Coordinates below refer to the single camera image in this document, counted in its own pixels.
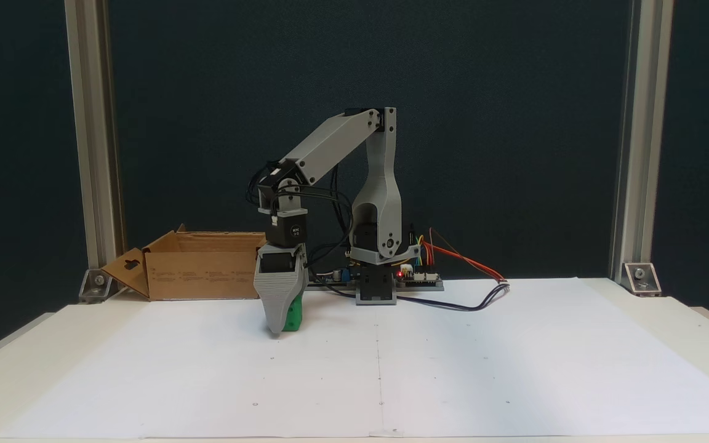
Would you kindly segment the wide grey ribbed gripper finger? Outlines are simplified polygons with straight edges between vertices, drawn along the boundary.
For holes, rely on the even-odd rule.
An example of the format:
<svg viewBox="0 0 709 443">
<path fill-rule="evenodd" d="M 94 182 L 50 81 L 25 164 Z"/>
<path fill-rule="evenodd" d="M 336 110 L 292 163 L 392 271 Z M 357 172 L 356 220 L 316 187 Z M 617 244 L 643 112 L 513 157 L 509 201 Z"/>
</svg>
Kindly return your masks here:
<svg viewBox="0 0 709 443">
<path fill-rule="evenodd" d="M 303 295 L 295 295 L 297 274 L 254 275 L 265 322 L 273 334 L 296 332 L 303 322 Z"/>
</svg>

